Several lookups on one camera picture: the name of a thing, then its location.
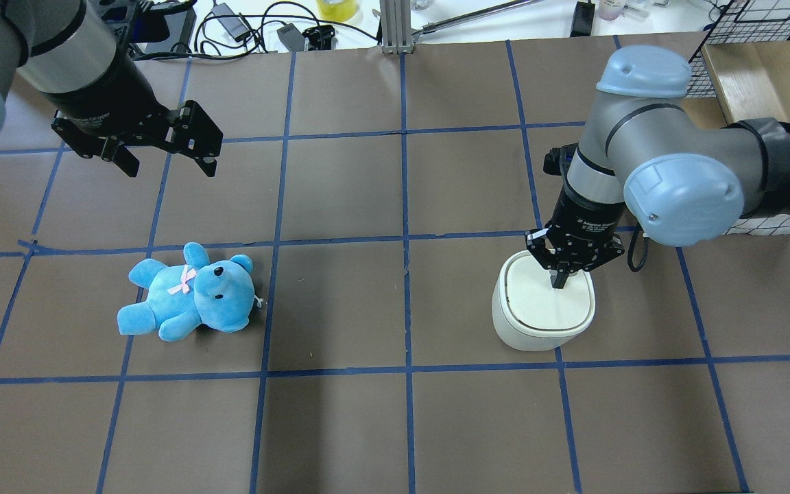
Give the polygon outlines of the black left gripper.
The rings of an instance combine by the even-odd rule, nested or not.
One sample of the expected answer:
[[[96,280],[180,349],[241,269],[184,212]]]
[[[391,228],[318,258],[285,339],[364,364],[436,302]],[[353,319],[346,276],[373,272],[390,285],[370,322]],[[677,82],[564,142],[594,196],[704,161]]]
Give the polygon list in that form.
[[[216,176],[222,129],[197,101],[163,106],[133,62],[114,62],[88,86],[52,93],[51,102],[58,111],[51,128],[82,158],[99,157],[136,178],[140,160],[130,147],[150,146],[187,156],[206,177]]]

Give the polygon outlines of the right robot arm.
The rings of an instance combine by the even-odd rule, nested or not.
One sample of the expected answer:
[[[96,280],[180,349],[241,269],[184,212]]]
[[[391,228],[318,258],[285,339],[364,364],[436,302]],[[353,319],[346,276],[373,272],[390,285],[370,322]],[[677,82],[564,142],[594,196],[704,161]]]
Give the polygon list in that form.
[[[680,102],[689,76],[684,59],[662,47],[627,46],[610,57],[579,143],[546,156],[544,171],[562,179],[551,219],[527,231],[499,291],[592,287],[589,272],[625,251],[614,232],[624,210],[636,216],[636,233],[678,247],[740,218],[790,215],[790,122],[699,130]]]

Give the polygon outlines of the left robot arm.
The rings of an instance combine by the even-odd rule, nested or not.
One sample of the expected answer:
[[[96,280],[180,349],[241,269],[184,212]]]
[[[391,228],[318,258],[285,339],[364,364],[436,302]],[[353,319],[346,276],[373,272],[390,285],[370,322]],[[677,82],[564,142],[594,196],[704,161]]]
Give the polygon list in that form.
[[[186,2],[0,1],[0,132],[20,76],[56,109],[53,131],[84,158],[135,177],[130,148],[151,146],[194,160],[213,177],[223,134],[199,103],[168,109],[131,54],[167,36],[166,16]]]

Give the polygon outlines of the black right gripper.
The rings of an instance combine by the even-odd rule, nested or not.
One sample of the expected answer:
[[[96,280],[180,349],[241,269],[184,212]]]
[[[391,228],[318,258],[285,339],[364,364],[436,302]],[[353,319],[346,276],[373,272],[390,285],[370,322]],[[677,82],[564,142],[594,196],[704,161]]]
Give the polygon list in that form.
[[[611,262],[626,252],[617,227],[626,204],[601,203],[562,189],[544,227],[525,235],[527,251],[551,271],[551,287],[562,289],[575,272]]]

